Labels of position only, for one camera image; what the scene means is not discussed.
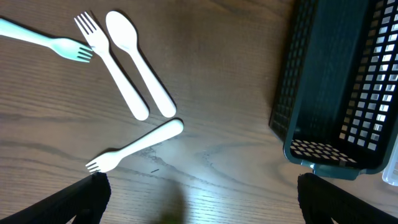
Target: wooden surface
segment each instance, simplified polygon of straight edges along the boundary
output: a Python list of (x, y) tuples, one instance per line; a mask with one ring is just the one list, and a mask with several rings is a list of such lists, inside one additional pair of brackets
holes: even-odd
[[(303, 223), (297, 177), (268, 128), (293, 1), (0, 0), (0, 16), (84, 41), (73, 17), (123, 10), (177, 104), (184, 132), (108, 173), (102, 223), (145, 223), (166, 212), (187, 223)], [(88, 175), (84, 165), (167, 121), (129, 56), (111, 46), (150, 107), (133, 118), (104, 63), (65, 60), (0, 37), (0, 218)], [(398, 217), (398, 188), (378, 175), (329, 180)]]

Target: fork handle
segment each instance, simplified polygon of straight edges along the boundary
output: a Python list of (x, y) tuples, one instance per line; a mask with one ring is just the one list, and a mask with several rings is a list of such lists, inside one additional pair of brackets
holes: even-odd
[(147, 85), (148, 90), (162, 115), (166, 118), (171, 118), (172, 116), (174, 116), (177, 111), (174, 102), (170, 98), (169, 94), (167, 94), (163, 86), (160, 84), (158, 79), (155, 77), (155, 75), (152, 73), (152, 70), (145, 63), (138, 49), (132, 50), (130, 52), (130, 56), (136, 64), (139, 73), (142, 76), (142, 79)]
[(50, 37), (33, 32), (5, 19), (0, 19), (0, 35), (28, 41), (45, 47), (49, 47), (49, 43), (52, 40)]
[(136, 89), (131, 85), (129, 80), (120, 70), (114, 59), (110, 54), (102, 55), (106, 67), (111, 73), (113, 80), (116, 82), (124, 100), (130, 108), (132, 114), (136, 119), (143, 121), (149, 116), (149, 109), (142, 100), (141, 96), (137, 93)]
[(145, 149), (154, 144), (168, 140), (182, 132), (184, 124), (179, 119), (172, 119), (163, 125), (159, 126), (155, 130), (141, 137), (137, 141), (119, 150), (117, 153), (121, 156), (121, 159), (133, 154), (141, 149)]

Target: grid pattern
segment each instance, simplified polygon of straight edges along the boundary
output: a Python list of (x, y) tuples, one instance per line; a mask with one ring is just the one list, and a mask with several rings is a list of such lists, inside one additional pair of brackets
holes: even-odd
[(295, 157), (313, 162), (332, 163), (339, 166), (354, 166), (357, 162), (329, 144), (294, 139), (290, 150)]
[(302, 72), (305, 50), (312, 26), (315, 0), (300, 0), (298, 3), (297, 18), (294, 22), (294, 31), (290, 42), (286, 66), (282, 72), (282, 86), (280, 95), (275, 101), (271, 128), (281, 138), (285, 139), (289, 128), (290, 117), (294, 107), (296, 91)]
[(366, 150), (377, 150), (383, 140), (383, 125), (389, 122), (388, 111), (398, 84), (397, 4), (398, 0), (376, 4), (339, 136)]

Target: fork head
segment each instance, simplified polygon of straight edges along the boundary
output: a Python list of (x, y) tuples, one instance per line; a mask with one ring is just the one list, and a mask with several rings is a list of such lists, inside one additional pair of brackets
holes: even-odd
[(87, 12), (80, 14), (74, 19), (81, 33), (85, 36), (88, 44), (94, 50), (94, 52), (100, 56), (101, 54), (108, 54), (109, 40), (98, 24), (87, 14)]
[(86, 167), (90, 174), (94, 174), (95, 172), (107, 172), (113, 170), (121, 159), (118, 152), (105, 152), (87, 163)]
[(90, 62), (93, 56), (89, 47), (68, 38), (52, 39), (51, 49), (64, 58), (79, 62)]

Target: white fork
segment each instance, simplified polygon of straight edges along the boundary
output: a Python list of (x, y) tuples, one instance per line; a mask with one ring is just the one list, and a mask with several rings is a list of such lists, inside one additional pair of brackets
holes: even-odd
[(147, 119), (149, 109), (112, 58), (109, 52), (109, 40), (105, 33), (87, 12), (74, 19), (90, 47), (104, 61), (133, 115), (140, 121)]
[(126, 156), (172, 138), (180, 134), (183, 129), (184, 124), (182, 121), (173, 119), (116, 152), (105, 152), (87, 163), (86, 167), (92, 174), (113, 170)]

